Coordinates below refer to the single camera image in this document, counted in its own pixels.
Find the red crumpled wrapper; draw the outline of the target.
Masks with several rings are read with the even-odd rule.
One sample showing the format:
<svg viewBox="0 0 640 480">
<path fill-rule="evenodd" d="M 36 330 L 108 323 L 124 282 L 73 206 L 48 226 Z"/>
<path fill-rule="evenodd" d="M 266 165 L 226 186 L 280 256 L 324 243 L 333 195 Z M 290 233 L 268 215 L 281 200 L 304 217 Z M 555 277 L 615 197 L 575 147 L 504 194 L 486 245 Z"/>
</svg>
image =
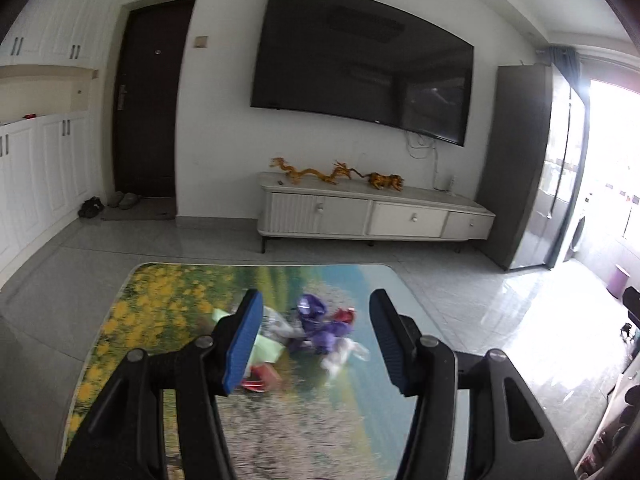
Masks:
<svg viewBox="0 0 640 480">
<path fill-rule="evenodd" d="M 341 322 L 348 325 L 354 324 L 355 318 L 356 318 L 356 310 L 352 307 L 349 307 L 346 309 L 338 308 L 332 314 L 333 321 Z"/>
</svg>

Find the dark brown entrance door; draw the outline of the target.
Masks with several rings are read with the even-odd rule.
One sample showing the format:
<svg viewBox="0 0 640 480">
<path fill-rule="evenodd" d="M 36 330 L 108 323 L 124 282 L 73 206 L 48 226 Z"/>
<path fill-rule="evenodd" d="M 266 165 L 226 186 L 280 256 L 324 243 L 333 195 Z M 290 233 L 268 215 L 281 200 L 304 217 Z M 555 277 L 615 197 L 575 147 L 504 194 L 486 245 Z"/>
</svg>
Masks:
<svg viewBox="0 0 640 480">
<path fill-rule="evenodd" d="M 168 1 L 128 15 L 112 115 L 114 183 L 120 192 L 176 196 L 178 85 L 194 3 Z"/>
</svg>

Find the landscape printed table mat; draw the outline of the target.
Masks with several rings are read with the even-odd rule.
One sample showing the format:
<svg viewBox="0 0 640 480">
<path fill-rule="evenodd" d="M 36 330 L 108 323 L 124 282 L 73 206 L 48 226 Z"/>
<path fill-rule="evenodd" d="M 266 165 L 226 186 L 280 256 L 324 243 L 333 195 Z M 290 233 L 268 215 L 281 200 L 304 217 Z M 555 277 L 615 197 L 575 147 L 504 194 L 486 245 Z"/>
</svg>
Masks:
<svg viewBox="0 0 640 480">
<path fill-rule="evenodd" d="M 285 345 L 271 364 L 281 388 L 265 393 L 243 387 L 218 400 L 236 474 L 241 479 L 391 479 L 406 445 L 413 400 L 390 382 L 369 318 L 369 299 L 385 289 L 398 311 L 426 334 L 437 326 L 389 266 L 213 266 L 149 262 L 131 271 L 117 294 L 78 379 L 65 433 L 73 437 L 125 353 L 177 350 L 207 333 L 259 290 L 277 321 L 293 325 L 303 294 L 322 299 L 333 313 L 356 310 L 350 338 L 370 352 L 351 356 L 331 379 L 310 349 L 288 348 L 271 324 L 267 336 Z"/>
</svg>

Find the grey double door refrigerator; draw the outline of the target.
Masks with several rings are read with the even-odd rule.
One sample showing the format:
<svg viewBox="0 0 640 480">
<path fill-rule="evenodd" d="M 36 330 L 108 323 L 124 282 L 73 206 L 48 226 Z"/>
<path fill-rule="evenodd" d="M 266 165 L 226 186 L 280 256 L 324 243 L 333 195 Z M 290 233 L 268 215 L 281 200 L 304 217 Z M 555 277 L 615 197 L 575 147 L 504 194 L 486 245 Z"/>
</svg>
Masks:
<svg viewBox="0 0 640 480">
<path fill-rule="evenodd" d="M 495 214 L 480 249 L 506 271 L 558 263 L 574 214 L 586 106 L 553 65 L 500 66 L 476 200 Z"/>
</svg>

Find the golden dragon figurine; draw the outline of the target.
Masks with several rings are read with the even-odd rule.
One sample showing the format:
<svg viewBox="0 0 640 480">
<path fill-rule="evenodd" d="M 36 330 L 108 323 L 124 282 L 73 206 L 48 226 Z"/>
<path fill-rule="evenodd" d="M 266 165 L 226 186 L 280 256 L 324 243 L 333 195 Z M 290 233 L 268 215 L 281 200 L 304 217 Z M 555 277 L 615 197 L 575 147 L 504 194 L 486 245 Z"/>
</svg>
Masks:
<svg viewBox="0 0 640 480">
<path fill-rule="evenodd" d="M 332 171 L 329 174 L 324 174 L 314 168 L 297 169 L 295 166 L 289 164 L 283 157 L 273 157 L 273 159 L 270 160 L 269 167 L 281 170 L 285 177 L 294 184 L 299 184 L 303 178 L 315 177 L 321 182 L 337 185 L 338 180 L 350 180 L 352 174 L 356 174 L 356 170 L 350 168 L 344 162 L 334 162 Z"/>
</svg>

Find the black shoes by door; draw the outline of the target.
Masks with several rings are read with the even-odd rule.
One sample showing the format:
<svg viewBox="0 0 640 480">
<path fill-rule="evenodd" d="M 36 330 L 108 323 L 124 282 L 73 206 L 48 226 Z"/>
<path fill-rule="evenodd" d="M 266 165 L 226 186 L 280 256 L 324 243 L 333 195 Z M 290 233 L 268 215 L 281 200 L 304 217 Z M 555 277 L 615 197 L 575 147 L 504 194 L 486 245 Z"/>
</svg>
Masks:
<svg viewBox="0 0 640 480">
<path fill-rule="evenodd" d="M 104 211 L 104 205 L 98 196 L 93 196 L 85 200 L 78 210 L 78 217 L 81 219 L 93 219 Z"/>
</svg>

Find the grey slippers by door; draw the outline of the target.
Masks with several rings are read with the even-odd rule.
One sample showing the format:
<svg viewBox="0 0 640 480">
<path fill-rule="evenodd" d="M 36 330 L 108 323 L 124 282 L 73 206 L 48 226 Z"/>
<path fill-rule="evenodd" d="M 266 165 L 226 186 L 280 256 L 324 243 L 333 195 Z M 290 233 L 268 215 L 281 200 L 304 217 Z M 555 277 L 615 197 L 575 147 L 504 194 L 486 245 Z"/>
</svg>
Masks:
<svg viewBox="0 0 640 480">
<path fill-rule="evenodd" d="M 108 201 L 110 208 L 118 208 L 120 210 L 128 210 L 136 206 L 140 202 L 140 196 L 136 193 L 116 192 Z"/>
</svg>

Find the white tv cabinet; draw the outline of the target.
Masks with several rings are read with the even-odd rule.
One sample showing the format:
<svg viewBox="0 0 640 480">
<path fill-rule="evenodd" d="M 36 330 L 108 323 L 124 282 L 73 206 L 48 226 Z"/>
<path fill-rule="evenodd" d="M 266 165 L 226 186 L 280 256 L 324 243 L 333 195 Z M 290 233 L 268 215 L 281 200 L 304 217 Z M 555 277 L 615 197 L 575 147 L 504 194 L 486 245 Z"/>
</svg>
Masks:
<svg viewBox="0 0 640 480">
<path fill-rule="evenodd" d="M 336 185 L 313 177 L 299 184 L 284 174 L 263 172 L 265 192 L 257 231 L 264 238 L 317 240 L 487 240 L 495 215 L 468 198 L 410 188 L 377 190 L 363 180 Z"/>
</svg>

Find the red pink snack wrapper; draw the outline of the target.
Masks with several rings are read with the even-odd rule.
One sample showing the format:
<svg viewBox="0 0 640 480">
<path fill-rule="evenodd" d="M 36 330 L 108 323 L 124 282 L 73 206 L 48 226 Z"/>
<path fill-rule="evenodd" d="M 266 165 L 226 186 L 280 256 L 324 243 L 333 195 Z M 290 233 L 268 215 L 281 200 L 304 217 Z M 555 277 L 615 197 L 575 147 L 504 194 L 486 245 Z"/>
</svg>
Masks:
<svg viewBox="0 0 640 480">
<path fill-rule="evenodd" d="M 262 363 L 250 368 L 250 374 L 243 378 L 241 386 L 251 392 L 265 393 L 281 388 L 282 379 L 270 363 Z"/>
</svg>

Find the golden tiger figurine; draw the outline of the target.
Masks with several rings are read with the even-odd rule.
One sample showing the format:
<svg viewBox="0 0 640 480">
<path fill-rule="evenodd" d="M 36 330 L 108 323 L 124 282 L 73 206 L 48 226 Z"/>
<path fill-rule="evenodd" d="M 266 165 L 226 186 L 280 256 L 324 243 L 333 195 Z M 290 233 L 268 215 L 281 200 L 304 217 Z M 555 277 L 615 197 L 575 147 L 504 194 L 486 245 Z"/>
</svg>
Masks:
<svg viewBox="0 0 640 480">
<path fill-rule="evenodd" d="M 368 185 L 376 190 L 388 188 L 389 190 L 401 192 L 404 187 L 404 179 L 399 174 L 379 174 L 378 172 L 371 172 L 363 176 L 363 179 L 366 179 Z"/>
</svg>

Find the white wall cupboards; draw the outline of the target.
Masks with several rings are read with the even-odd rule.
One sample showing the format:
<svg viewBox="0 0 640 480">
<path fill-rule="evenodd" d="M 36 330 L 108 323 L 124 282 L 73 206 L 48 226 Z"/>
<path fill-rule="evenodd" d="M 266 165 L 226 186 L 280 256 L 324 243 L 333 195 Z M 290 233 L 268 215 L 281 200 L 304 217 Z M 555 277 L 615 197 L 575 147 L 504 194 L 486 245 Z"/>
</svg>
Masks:
<svg viewBox="0 0 640 480">
<path fill-rule="evenodd" d="M 98 192 L 92 96 L 112 0 L 28 0 L 1 41 L 1 279 Z"/>
</svg>

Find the purple wrapper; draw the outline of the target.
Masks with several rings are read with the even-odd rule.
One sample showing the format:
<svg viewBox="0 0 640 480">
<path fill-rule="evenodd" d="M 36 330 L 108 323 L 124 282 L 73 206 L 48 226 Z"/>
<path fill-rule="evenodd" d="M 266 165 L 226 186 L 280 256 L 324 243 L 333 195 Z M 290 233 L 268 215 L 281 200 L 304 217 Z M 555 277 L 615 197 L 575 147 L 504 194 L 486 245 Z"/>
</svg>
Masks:
<svg viewBox="0 0 640 480">
<path fill-rule="evenodd" d="M 331 313 L 326 303 L 314 294 L 300 296 L 296 312 L 297 321 L 302 329 L 299 342 L 317 354 L 330 353 L 337 339 L 352 332 L 352 325 L 333 321 L 334 312 Z"/>
</svg>

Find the large black wall television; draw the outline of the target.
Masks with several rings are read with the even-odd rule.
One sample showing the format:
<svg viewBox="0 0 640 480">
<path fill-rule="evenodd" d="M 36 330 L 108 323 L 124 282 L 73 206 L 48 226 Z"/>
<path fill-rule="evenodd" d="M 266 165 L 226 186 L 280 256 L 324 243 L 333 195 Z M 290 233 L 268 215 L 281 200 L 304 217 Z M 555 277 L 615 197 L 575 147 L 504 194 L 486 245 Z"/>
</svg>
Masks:
<svg viewBox="0 0 640 480">
<path fill-rule="evenodd" d="M 250 104 L 463 145 L 472 44 L 374 0 L 268 0 Z"/>
</svg>

